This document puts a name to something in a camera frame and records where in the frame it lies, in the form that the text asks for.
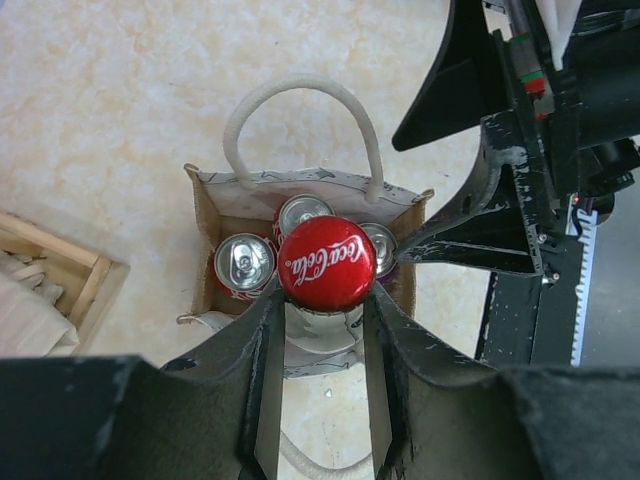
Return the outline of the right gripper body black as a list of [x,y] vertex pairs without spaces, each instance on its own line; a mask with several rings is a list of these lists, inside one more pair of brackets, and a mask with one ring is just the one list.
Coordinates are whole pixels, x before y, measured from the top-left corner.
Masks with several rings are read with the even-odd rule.
[[482,122],[485,269],[539,276],[578,209],[607,215],[639,153],[639,5],[498,1],[511,38],[498,44],[508,107]]

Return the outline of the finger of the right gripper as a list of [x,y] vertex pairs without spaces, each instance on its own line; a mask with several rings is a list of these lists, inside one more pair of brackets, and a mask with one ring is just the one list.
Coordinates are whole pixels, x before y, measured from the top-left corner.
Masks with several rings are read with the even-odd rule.
[[480,121],[479,150],[461,189],[401,241],[401,263],[448,263],[506,274],[540,274],[542,179],[515,111]]
[[392,137],[394,149],[411,150],[513,111],[514,80],[507,42],[488,29],[483,3],[451,2],[438,53]]

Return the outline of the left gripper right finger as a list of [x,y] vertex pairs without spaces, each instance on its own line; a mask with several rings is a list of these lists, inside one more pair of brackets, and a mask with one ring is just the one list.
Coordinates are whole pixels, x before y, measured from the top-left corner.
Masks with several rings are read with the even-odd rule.
[[635,369],[493,369],[449,346],[375,285],[364,303],[378,479],[635,479]]

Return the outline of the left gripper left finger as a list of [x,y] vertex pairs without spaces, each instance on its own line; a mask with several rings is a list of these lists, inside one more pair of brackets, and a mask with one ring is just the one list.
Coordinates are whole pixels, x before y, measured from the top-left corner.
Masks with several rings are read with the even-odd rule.
[[5,479],[273,479],[285,296],[277,281],[212,337],[138,356],[1,364]]

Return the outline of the purple soda can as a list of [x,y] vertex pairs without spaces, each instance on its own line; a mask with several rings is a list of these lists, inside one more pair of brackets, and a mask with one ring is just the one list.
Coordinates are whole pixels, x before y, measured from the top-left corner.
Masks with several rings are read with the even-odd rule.
[[394,257],[397,248],[395,235],[384,225],[374,222],[359,224],[360,228],[368,235],[376,254],[376,280],[381,284],[386,283],[397,268],[397,260]]

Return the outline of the red soda can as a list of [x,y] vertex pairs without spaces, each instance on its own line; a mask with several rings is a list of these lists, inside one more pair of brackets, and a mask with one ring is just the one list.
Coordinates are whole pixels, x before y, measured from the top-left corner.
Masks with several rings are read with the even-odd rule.
[[284,201],[276,210],[272,230],[276,244],[280,246],[285,238],[301,223],[319,216],[334,216],[333,207],[318,195],[304,193]]
[[259,297],[276,270],[277,250],[266,236],[251,232],[223,240],[211,261],[214,279],[230,298],[253,301]]

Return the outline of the cola glass bottle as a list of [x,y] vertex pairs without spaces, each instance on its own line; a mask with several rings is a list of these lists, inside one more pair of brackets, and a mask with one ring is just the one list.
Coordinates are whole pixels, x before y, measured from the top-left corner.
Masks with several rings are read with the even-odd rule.
[[298,225],[282,244],[277,264],[287,300],[287,339],[314,354],[354,347],[376,267],[372,242],[356,223],[320,216]]

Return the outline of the red soda can front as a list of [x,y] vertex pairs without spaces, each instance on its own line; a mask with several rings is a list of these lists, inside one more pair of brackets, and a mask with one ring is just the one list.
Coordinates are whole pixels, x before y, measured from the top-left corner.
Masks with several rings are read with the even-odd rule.
[[276,244],[280,246],[285,238],[301,223],[319,216],[334,216],[333,207],[318,195],[304,193],[284,201],[276,210],[272,230]]

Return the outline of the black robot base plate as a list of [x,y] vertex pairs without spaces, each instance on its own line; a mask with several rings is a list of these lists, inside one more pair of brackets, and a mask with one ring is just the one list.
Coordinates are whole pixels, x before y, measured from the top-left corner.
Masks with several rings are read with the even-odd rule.
[[566,218],[539,235],[542,275],[490,276],[476,360],[493,367],[580,365],[598,226],[594,203],[574,197]]

